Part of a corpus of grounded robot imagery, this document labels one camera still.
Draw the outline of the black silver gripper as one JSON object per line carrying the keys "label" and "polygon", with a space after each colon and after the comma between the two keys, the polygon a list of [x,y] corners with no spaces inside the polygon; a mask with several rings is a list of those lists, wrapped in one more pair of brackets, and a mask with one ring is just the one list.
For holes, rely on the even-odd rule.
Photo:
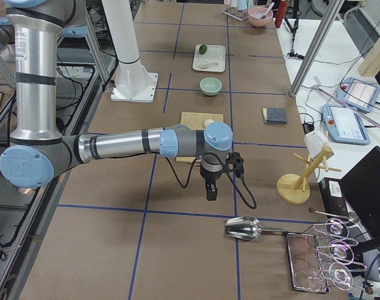
{"label": "black silver gripper", "polygon": [[221,163],[212,154],[205,155],[201,159],[200,174],[206,184],[206,199],[215,201],[218,196],[216,181],[221,177],[223,167]]}

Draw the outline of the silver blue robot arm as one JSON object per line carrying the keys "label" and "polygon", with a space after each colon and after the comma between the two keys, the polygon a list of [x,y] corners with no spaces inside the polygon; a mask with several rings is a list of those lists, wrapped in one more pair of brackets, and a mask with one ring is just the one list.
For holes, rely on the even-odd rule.
{"label": "silver blue robot arm", "polygon": [[135,154],[201,160],[207,199],[228,171],[232,129],[214,122],[203,130],[183,124],[114,135],[64,136],[56,127],[57,38],[87,33],[84,1],[7,1],[16,45],[17,126],[0,156],[0,172],[13,185],[38,188],[91,160]]}

